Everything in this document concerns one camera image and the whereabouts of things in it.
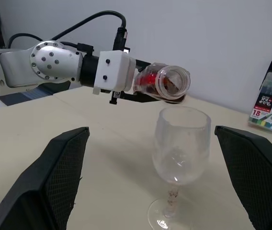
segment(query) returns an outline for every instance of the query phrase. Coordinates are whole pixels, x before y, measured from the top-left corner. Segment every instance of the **table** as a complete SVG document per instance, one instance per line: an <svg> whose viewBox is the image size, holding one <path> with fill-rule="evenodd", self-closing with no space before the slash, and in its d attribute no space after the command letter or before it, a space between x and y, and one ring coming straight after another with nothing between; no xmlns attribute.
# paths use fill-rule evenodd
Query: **table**
<svg viewBox="0 0 272 230"><path fill-rule="evenodd" d="M96 96L91 89L79 88L0 108L0 202L51 138L89 126L83 179L67 229L149 230L147 209L168 189L155 172L151 153L159 110L169 105L122 100L110 105L108 101L108 94ZM272 134L244 126L244 114L193 98L186 105L209 114L212 127L245 128L272 142ZM181 195L195 203L190 217L201 230L254 229L232 188L213 135L210 166Z"/></svg>

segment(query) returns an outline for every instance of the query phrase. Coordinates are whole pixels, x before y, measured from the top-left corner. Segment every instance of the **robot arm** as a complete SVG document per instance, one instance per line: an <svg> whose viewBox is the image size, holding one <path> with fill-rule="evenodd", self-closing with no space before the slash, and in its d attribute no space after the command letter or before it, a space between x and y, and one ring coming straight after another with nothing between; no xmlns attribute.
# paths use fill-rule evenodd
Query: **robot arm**
<svg viewBox="0 0 272 230"><path fill-rule="evenodd" d="M0 49L0 96L66 81L93 87L95 94L129 91L135 68L136 60L121 50L83 57L52 40L27 50Z"/></svg>

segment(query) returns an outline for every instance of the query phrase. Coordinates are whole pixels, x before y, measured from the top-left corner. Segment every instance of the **wine glass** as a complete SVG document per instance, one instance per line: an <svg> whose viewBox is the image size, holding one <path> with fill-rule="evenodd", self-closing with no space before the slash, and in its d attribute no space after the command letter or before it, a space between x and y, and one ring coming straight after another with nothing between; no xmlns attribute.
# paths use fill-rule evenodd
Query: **wine glass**
<svg viewBox="0 0 272 230"><path fill-rule="evenodd" d="M210 117L197 109L170 107L160 112L152 158L156 171L170 183L171 189L168 199L154 201L148 210L152 229L179 229L177 222L184 218L178 213L179 187L195 181L203 173L209 158L210 129Z"/></svg>

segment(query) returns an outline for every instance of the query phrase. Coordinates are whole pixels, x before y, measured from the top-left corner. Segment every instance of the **glass base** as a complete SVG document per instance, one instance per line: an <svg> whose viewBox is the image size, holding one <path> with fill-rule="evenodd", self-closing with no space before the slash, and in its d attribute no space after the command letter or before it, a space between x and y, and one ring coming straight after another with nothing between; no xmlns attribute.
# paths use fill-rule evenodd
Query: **glass base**
<svg viewBox="0 0 272 230"><path fill-rule="evenodd" d="M166 199L158 199L154 201L147 212L149 224L153 230L194 230L191 223L188 221L188 216L184 216L181 212L181 207L184 207L184 202L179 202L179 207L173 217L165 217L164 209L167 207Z"/></svg>

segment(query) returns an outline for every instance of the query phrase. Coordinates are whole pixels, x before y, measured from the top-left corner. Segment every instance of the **black panel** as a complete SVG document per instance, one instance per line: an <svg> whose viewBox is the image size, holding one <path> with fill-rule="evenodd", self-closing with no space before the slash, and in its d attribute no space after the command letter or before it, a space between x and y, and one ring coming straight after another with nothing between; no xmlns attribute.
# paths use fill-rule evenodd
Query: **black panel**
<svg viewBox="0 0 272 230"><path fill-rule="evenodd" d="M65 230L78 191L89 129L52 139L0 203L0 230Z"/></svg>
<svg viewBox="0 0 272 230"><path fill-rule="evenodd" d="M217 126L233 187L256 230L272 230L272 144L247 131Z"/></svg>

